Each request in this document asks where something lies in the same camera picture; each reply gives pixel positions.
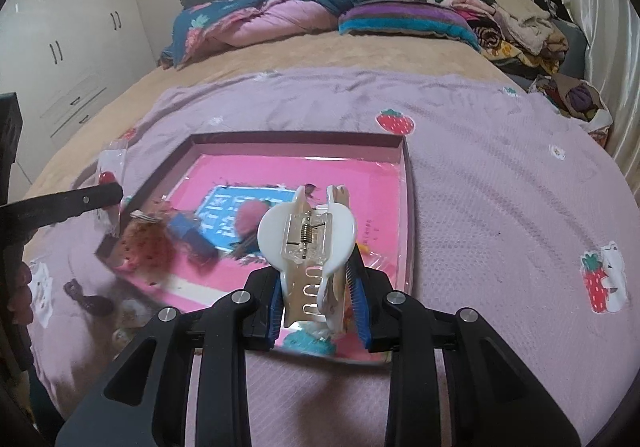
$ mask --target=pink bedsheet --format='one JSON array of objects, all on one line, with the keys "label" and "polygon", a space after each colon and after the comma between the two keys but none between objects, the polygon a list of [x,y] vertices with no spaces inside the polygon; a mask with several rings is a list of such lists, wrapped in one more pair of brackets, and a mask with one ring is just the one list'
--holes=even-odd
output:
[{"label": "pink bedsheet", "polygon": [[[640,211],[606,151],[541,94],[459,76],[328,68],[174,88],[138,125],[124,191],[136,192],[189,134],[384,133],[389,109],[414,123],[413,296],[448,313],[476,308],[588,443],[640,367]],[[76,185],[94,173],[95,164]],[[87,214],[48,229],[34,251],[35,265],[49,268],[53,306],[47,327],[30,326],[35,366],[64,415],[113,355],[113,323],[83,313],[62,290],[76,277],[87,294],[125,295],[126,283],[94,256],[101,238]],[[626,267],[628,300],[600,313],[585,280],[614,278],[590,273],[594,256],[614,267],[617,259],[618,273]],[[256,447],[383,444],[385,372],[277,354],[248,355],[247,372]]]}]

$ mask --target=metal screw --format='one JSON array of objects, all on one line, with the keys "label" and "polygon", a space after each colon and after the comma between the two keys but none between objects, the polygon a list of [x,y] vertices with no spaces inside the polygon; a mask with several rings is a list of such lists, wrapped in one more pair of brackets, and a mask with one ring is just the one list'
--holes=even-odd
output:
[{"label": "metal screw", "polygon": [[175,319],[175,316],[178,315],[178,312],[176,312],[175,308],[162,308],[161,311],[158,312],[158,318],[162,321],[162,322],[169,322]]},{"label": "metal screw", "polygon": [[249,299],[251,299],[251,294],[246,290],[238,290],[231,294],[231,300],[236,304],[242,304],[249,301]]},{"label": "metal screw", "polygon": [[386,300],[388,300],[388,302],[390,302],[391,304],[402,304],[404,301],[406,301],[406,296],[402,292],[393,291],[386,294]]},{"label": "metal screw", "polygon": [[478,312],[473,308],[463,308],[460,310],[460,318],[464,322],[476,322],[478,320]]}]

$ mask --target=teal pom pom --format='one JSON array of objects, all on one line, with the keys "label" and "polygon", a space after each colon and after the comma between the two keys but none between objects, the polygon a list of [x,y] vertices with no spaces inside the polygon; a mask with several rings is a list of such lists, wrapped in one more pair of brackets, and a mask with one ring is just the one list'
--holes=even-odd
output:
[{"label": "teal pom pom", "polygon": [[321,357],[333,357],[336,350],[335,344],[330,340],[316,339],[304,330],[290,333],[284,337],[283,345],[288,350]]}]

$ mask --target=white wardrobe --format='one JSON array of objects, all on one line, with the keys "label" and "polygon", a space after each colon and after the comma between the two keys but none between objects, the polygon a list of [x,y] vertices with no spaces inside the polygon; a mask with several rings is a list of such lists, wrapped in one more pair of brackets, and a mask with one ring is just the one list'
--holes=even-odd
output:
[{"label": "white wardrobe", "polygon": [[0,90],[23,118],[10,198],[101,108],[155,66],[136,0],[7,0]]}]

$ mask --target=pile of clothes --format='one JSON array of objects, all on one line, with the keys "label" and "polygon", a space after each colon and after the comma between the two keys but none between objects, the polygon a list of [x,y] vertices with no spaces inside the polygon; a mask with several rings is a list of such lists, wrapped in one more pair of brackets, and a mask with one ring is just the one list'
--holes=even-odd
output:
[{"label": "pile of clothes", "polygon": [[593,140],[606,146],[613,118],[596,88],[587,81],[560,73],[540,76],[530,85],[529,92],[544,94],[562,116],[577,119]]},{"label": "pile of clothes", "polygon": [[482,55],[505,73],[529,80],[554,74],[569,50],[567,38],[552,23],[552,13],[532,0],[433,1],[463,16],[478,37]]}]

